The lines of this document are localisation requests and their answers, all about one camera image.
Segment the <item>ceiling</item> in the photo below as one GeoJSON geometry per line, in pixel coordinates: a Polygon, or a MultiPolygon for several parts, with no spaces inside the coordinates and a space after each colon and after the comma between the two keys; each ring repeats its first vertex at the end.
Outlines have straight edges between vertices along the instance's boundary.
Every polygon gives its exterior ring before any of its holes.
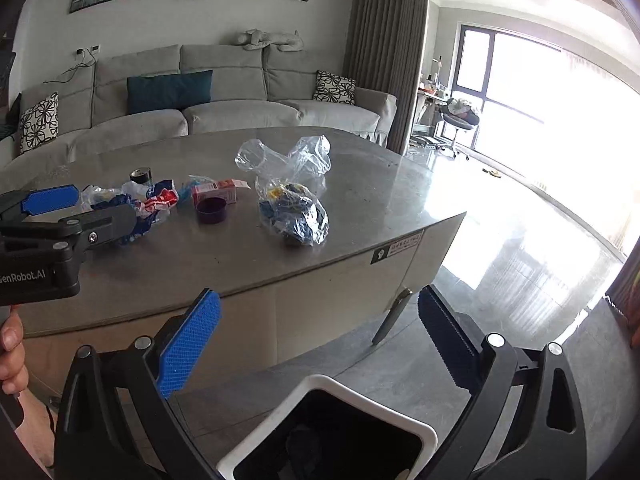
{"type": "Polygon", "coordinates": [[[555,28],[596,46],[640,73],[640,44],[622,14],[601,1],[549,0],[546,6],[529,0],[432,1],[440,7],[485,10],[555,28]]]}

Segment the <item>person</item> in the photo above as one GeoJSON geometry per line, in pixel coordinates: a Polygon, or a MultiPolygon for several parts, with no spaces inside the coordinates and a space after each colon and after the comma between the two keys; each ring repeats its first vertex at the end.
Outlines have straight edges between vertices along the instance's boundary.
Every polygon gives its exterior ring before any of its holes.
{"type": "Polygon", "coordinates": [[[0,328],[0,344],[5,350],[0,355],[0,382],[4,393],[18,395],[24,421],[15,433],[31,457],[46,472],[47,468],[53,466],[56,416],[27,389],[29,373],[24,364],[23,336],[24,329],[17,307],[12,306],[11,315],[0,328]]]}

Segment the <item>purple bowl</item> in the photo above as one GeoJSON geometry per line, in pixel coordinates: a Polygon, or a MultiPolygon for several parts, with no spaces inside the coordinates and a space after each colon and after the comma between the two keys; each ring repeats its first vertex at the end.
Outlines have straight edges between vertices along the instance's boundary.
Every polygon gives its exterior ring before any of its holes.
{"type": "Polygon", "coordinates": [[[203,224],[218,224],[226,218],[226,200],[219,196],[204,198],[196,205],[198,220],[203,224]]]}

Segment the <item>gray tabletop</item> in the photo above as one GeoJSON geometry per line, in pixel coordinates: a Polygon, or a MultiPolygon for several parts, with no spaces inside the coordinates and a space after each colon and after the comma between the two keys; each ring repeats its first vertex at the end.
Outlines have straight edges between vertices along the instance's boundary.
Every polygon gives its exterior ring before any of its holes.
{"type": "Polygon", "coordinates": [[[320,200],[329,234],[319,247],[288,248],[260,224],[257,195],[239,189],[222,224],[202,225],[190,204],[178,205],[167,222],[128,246],[87,253],[82,290],[74,298],[26,305],[20,311],[29,336],[149,316],[188,306],[204,287],[221,296],[277,282],[362,253],[448,218],[459,210],[428,200],[432,173],[396,153],[329,128],[264,128],[167,139],[90,156],[41,176],[44,187],[89,184],[118,187],[140,166],[156,181],[176,186],[188,175],[238,178],[254,186],[254,175],[234,162],[240,145],[258,137],[287,153],[301,136],[325,135],[332,169],[320,200]],[[437,211],[430,208],[437,206],[437,211]]]}

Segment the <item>stuffed animal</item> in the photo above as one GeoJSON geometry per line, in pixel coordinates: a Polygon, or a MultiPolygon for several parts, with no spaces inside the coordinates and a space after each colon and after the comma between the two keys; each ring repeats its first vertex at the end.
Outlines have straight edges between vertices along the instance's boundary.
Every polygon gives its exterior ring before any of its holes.
{"type": "Polygon", "coordinates": [[[276,44],[281,52],[296,52],[305,46],[297,31],[295,34],[280,34],[277,32],[267,33],[256,28],[240,34],[237,43],[244,45],[245,50],[258,50],[270,44],[276,44]]]}

